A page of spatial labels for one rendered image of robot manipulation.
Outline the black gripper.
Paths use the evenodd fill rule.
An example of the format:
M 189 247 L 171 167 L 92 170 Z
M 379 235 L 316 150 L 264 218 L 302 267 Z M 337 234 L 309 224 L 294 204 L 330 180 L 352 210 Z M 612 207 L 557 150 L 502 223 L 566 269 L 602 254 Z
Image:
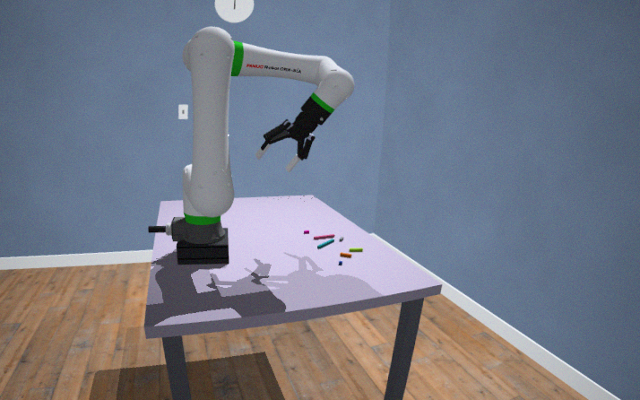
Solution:
M 317 127 L 318 124 L 313 123 L 303 114 L 303 112 L 300 112 L 294 123 L 291 124 L 289 120 L 286 119 L 282 124 L 264 134 L 265 142 L 255 156 L 260 160 L 272 143 L 276 143 L 285 138 L 295 139 L 298 141 L 298 155 L 295 155 L 286 166 L 286 170 L 291 172 L 300 160 L 303 161 L 304 159 L 307 159 L 312 142 L 315 140 L 315 136 L 312 133 Z M 306 142 L 305 138 L 307 138 Z

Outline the turquoise rod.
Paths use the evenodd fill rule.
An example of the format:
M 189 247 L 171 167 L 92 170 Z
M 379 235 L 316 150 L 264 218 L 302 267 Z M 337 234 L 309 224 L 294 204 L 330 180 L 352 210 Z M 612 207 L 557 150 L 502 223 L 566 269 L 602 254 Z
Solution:
M 317 248 L 319 248 L 319 249 L 323 248 L 323 247 L 325 247 L 325 246 L 327 246 L 327 245 L 329 245 L 329 244 L 331 244 L 333 242 L 334 242 L 334 239 L 330 239 L 330 240 L 326 241 L 325 243 L 322 243 L 322 244 L 318 245 Z

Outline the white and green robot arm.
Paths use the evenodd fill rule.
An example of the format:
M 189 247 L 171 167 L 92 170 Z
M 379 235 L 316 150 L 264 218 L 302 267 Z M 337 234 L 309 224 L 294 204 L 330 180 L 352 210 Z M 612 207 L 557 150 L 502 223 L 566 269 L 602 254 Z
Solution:
M 349 98 L 354 81 L 329 57 L 233 42 L 218 27 L 199 30 L 186 43 L 182 57 L 192 77 L 194 120 L 192 164 L 183 169 L 185 217 L 174 217 L 166 226 L 149 226 L 148 232 L 166 232 L 173 241 L 210 244 L 225 238 L 221 215 L 234 201 L 228 131 L 230 77 L 267 76 L 320 84 L 301 107 L 318 125 Z

